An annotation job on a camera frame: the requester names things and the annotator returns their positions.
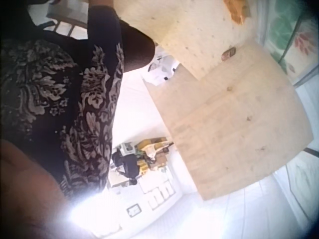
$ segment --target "white floor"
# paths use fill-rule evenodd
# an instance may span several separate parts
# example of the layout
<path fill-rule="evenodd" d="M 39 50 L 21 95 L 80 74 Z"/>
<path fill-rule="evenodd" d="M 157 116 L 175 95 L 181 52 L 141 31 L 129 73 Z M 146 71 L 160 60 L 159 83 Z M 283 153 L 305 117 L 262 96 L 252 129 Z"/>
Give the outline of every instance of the white floor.
<path fill-rule="evenodd" d="M 273 176 L 230 195 L 202 202 L 182 197 L 132 239 L 294 239 L 300 228 Z"/>

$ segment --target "dark patterned top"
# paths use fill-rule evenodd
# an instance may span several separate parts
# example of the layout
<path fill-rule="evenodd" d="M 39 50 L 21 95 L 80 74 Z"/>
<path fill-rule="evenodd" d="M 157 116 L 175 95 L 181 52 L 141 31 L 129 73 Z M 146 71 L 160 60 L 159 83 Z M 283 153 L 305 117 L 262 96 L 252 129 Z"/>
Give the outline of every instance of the dark patterned top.
<path fill-rule="evenodd" d="M 1 138 L 79 200 L 107 182 L 124 67 L 119 19 L 109 7 L 89 9 L 87 47 L 77 49 L 85 68 L 59 41 L 34 38 L 1 43 Z"/>

